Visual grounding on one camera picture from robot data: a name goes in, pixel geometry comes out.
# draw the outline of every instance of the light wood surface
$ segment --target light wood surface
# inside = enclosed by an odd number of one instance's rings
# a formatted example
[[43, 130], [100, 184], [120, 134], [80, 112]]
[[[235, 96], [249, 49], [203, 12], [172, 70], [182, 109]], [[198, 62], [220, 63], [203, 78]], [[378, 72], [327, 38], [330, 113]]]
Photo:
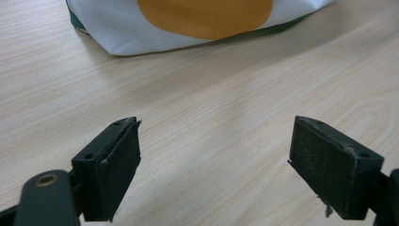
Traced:
[[129, 116], [143, 120], [142, 162], [112, 225], [372, 225], [371, 211], [325, 218], [287, 163], [295, 115], [399, 167], [396, 0], [339, 0], [287, 30], [134, 57], [73, 29], [65, 1], [1, 1], [0, 34], [1, 209]]

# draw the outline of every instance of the green fabric trim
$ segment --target green fabric trim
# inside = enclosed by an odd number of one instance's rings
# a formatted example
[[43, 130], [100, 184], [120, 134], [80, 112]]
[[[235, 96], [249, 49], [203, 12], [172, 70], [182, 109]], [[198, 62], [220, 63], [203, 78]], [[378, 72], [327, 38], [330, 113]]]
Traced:
[[71, 24], [79, 29], [86, 30], [85, 27], [83, 26], [82, 22], [79, 21], [77, 16], [71, 11], [70, 6], [68, 6], [68, 11], [70, 12], [71, 16]]

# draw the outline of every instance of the screw hole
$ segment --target screw hole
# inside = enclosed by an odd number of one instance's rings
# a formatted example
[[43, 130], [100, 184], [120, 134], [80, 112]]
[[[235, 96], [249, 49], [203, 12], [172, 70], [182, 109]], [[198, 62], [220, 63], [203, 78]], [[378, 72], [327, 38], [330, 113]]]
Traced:
[[370, 157], [370, 155], [367, 153], [360, 153], [359, 155], [360, 155], [360, 157]]
[[88, 153], [85, 155], [85, 159], [93, 159], [94, 155], [92, 153]]
[[41, 176], [38, 180], [36, 180], [35, 185], [36, 186], [49, 186], [49, 185], [53, 184], [57, 179], [58, 179], [58, 176], [56, 174], [47, 174], [47, 175]]

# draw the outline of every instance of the white fabric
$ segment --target white fabric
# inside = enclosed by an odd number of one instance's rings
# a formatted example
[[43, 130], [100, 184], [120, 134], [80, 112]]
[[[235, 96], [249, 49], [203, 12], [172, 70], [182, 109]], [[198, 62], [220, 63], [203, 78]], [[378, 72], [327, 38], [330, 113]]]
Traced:
[[[143, 16], [136, 0], [67, 1], [87, 32], [111, 55], [138, 55], [209, 41], [157, 28]], [[331, 1], [274, 0], [270, 17], [259, 28], [287, 23], [314, 12]]]

